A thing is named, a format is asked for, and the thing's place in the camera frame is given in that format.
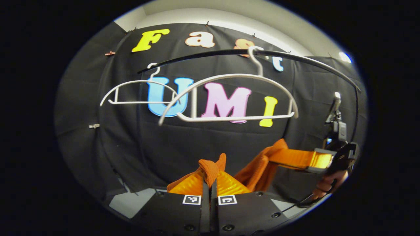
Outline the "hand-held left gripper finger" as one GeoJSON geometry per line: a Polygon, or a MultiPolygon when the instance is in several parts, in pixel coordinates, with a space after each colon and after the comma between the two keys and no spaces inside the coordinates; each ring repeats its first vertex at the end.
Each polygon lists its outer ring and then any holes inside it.
{"type": "Polygon", "coordinates": [[[262,191],[249,191],[221,171],[212,186],[211,227],[216,235],[264,235],[289,223],[289,218],[262,191]]]}
{"type": "Polygon", "coordinates": [[[183,194],[156,191],[133,217],[133,223],[149,235],[202,235],[210,231],[209,188],[204,173],[180,182],[183,194]]]}

